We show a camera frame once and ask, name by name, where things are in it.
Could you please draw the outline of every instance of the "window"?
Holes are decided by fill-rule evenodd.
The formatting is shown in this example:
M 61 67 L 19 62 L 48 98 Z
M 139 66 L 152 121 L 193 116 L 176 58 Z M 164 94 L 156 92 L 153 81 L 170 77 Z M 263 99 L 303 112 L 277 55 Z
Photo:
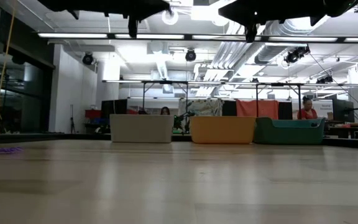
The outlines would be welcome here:
M 0 55 L 2 79 L 1 133 L 40 133 L 47 131 L 51 77 L 44 71 L 10 55 Z

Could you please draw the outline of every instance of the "yellow tub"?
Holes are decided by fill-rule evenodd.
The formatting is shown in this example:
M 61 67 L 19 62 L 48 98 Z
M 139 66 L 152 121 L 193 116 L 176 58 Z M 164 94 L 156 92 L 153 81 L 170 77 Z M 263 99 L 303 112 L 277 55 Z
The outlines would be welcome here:
M 194 116 L 190 118 L 195 143 L 250 144 L 254 138 L 255 117 Z

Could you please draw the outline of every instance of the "woman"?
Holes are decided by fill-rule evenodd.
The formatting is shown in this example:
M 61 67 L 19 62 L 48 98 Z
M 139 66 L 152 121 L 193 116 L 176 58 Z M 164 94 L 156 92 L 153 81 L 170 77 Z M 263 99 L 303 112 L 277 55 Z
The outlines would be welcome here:
M 298 119 L 317 119 L 317 112 L 312 108 L 313 102 L 303 97 L 303 109 L 298 113 Z
M 161 115 L 170 115 L 170 114 L 171 113 L 169 112 L 169 108 L 167 108 L 166 106 L 161 108 Z

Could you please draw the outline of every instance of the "black curtain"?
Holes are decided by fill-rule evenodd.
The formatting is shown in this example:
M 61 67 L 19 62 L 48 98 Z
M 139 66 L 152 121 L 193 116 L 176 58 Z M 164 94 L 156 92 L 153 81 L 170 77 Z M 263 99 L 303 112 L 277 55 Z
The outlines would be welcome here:
M 278 103 L 278 119 L 292 119 L 292 103 L 279 102 Z
M 222 116 L 237 116 L 235 101 L 223 101 Z

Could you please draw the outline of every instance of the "red shirt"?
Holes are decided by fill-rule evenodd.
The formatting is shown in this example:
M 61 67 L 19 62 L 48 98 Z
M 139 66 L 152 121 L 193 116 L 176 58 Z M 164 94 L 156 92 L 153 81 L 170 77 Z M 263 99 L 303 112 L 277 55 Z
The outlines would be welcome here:
M 298 119 L 302 119 L 302 118 L 317 119 L 317 112 L 314 109 L 311 109 L 311 113 L 313 114 L 313 116 L 310 116 L 310 114 L 306 113 L 305 109 L 302 109 L 301 113 L 300 113 L 301 116 L 299 116 L 299 113 L 298 113 Z

